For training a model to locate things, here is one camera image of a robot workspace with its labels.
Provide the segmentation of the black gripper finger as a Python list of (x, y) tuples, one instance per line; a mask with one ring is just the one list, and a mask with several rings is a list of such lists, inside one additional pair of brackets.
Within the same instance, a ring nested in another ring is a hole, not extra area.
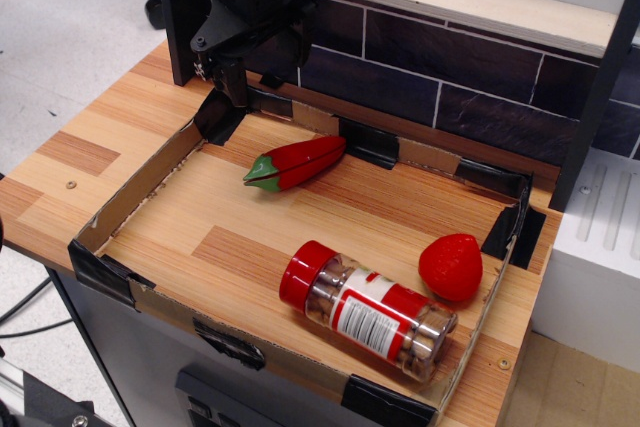
[(312, 26), (298, 21), (284, 28), (274, 37), (272, 75), (276, 88), (284, 85), (307, 62), (312, 44)]
[(248, 106), (246, 69), (242, 59), (227, 59), (213, 69), (216, 88), (222, 91), (234, 107)]

